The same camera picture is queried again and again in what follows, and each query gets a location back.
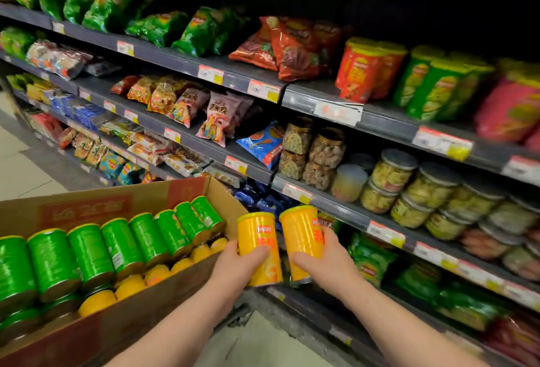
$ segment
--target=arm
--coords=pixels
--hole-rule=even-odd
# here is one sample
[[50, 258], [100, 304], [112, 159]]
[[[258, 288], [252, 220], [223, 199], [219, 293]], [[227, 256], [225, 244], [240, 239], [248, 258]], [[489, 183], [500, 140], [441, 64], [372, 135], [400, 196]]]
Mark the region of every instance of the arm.
[[364, 280], [347, 250], [324, 228], [320, 259], [295, 252], [292, 260], [352, 311], [395, 367], [487, 367]]
[[248, 255], [238, 256], [237, 246], [237, 241], [229, 242], [206, 285], [106, 367], [193, 365], [214, 327], [232, 310], [253, 272], [269, 253], [268, 247], [258, 247]]

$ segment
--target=green chip canister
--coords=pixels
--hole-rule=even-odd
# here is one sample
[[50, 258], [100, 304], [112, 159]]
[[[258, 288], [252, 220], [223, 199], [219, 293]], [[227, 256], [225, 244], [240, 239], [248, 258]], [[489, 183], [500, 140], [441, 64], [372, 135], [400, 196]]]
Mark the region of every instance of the green chip canister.
[[407, 106], [407, 114], [422, 121], [434, 120], [468, 72], [469, 68], [460, 62], [433, 60], [422, 86]]
[[212, 235], [217, 235], [223, 230], [225, 221], [219, 216], [206, 196], [201, 195], [194, 198], [191, 201], [191, 206]]
[[138, 214], [130, 220], [130, 228], [139, 244], [147, 268], [170, 259], [165, 239], [150, 212]]
[[79, 265], [83, 290], [92, 290], [114, 278], [114, 267], [98, 224], [73, 228], [67, 233], [67, 239]]
[[41, 311], [31, 307], [8, 316], [0, 323], [0, 347], [30, 334], [41, 325]]
[[494, 71], [492, 66], [482, 61], [465, 60], [469, 71], [463, 76], [452, 92], [450, 100], [442, 107], [435, 118], [437, 121], [453, 121], [463, 112], [463, 109], [475, 94], [478, 86], [485, 77]]
[[424, 78], [430, 69], [432, 60], [442, 58], [444, 51], [436, 47], [420, 45], [410, 54], [409, 63], [394, 93], [394, 103], [400, 107], [407, 107], [416, 90], [422, 86]]
[[18, 235], [0, 237], [0, 320], [27, 308], [36, 297], [26, 241]]
[[43, 303], [54, 302], [79, 288], [80, 270], [63, 230], [46, 229], [33, 234], [28, 238], [28, 247]]
[[206, 228], [204, 223], [199, 219], [195, 210], [189, 202], [181, 202], [174, 207], [176, 217], [180, 221], [180, 225], [186, 231], [193, 246], [199, 246], [205, 243], [212, 234]]
[[144, 272], [143, 255], [125, 218], [105, 222], [101, 231], [118, 279]]
[[43, 322], [49, 323], [58, 317], [73, 313], [79, 308], [82, 302], [83, 300], [79, 295], [72, 293], [52, 303], [45, 304], [42, 309]]
[[172, 209], [157, 213], [154, 220], [165, 239], [169, 253], [174, 258], [190, 254], [193, 245]]

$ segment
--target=jar of snacks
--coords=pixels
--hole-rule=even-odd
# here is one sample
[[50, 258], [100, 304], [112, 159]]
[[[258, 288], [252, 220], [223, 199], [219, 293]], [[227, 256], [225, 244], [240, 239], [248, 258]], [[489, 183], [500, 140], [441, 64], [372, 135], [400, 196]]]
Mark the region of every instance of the jar of snacks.
[[287, 125], [287, 130], [283, 137], [283, 149], [305, 155], [311, 143], [311, 129], [313, 120], [309, 117], [296, 117]]
[[320, 191], [326, 191], [334, 179], [334, 170], [308, 161], [302, 174], [302, 180]]
[[401, 194], [390, 211], [392, 219], [406, 228], [418, 228], [435, 209], [423, 207]]
[[360, 202], [362, 202], [362, 206], [369, 212], [384, 214], [388, 212], [398, 194], [398, 192], [389, 192], [376, 187], [370, 179], [364, 187]]
[[404, 193], [411, 201], [425, 207], [440, 207], [461, 182], [458, 173], [436, 162], [423, 162], [418, 171], [415, 180]]
[[525, 245], [510, 249], [503, 256], [503, 264], [514, 272], [533, 282], [540, 282], [540, 244], [527, 240]]
[[523, 236], [507, 234], [485, 218], [478, 222], [477, 227], [466, 229], [461, 236], [463, 248], [484, 260], [496, 259], [523, 241]]
[[493, 181], [477, 176], [468, 176], [450, 195], [444, 209], [470, 221], [478, 221], [487, 215], [506, 193]]
[[426, 228], [441, 241], [453, 241], [474, 221], [460, 218], [445, 209], [438, 209], [429, 215]]
[[509, 234], [523, 235], [540, 218], [540, 201], [528, 195], [512, 194], [488, 218]]
[[344, 202], [354, 202], [360, 196], [368, 174], [357, 165], [343, 164], [337, 170], [332, 184], [332, 195]]
[[279, 159], [278, 171], [294, 180], [302, 177], [302, 172], [306, 166], [306, 156], [287, 152], [283, 150]]
[[349, 155], [345, 163], [357, 165], [368, 174], [371, 174], [373, 172], [373, 168], [375, 168], [375, 164], [377, 164], [377, 161], [375, 161], [375, 159], [369, 154], [354, 153]]
[[387, 148], [381, 152], [381, 159], [375, 166], [371, 179], [377, 188], [399, 192], [417, 166], [418, 161], [412, 155], [395, 148]]
[[323, 128], [309, 149], [309, 160], [326, 167], [335, 168], [345, 153], [345, 136], [337, 128]]

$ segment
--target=cardboard box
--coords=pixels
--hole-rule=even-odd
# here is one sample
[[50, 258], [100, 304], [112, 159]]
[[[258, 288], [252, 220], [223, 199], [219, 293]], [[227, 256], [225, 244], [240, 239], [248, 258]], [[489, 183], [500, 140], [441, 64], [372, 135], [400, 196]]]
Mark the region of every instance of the cardboard box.
[[[48, 228], [65, 231], [113, 218], [158, 213], [206, 195], [236, 237], [236, 219], [247, 213], [227, 189], [208, 177], [95, 189], [0, 202], [0, 236], [25, 237]], [[66, 316], [0, 348], [0, 365], [75, 367], [102, 365], [155, 326], [208, 280], [217, 254], [93, 315]]]

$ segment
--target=person's right hand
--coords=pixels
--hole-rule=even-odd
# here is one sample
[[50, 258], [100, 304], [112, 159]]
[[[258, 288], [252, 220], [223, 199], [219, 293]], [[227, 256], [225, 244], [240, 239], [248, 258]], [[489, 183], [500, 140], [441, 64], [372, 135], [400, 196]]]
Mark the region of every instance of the person's right hand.
[[309, 273], [321, 288], [343, 301], [347, 288], [357, 283], [362, 276], [334, 231], [327, 227], [321, 228], [325, 234], [325, 248], [321, 258], [316, 259], [304, 252], [293, 252], [291, 260]]

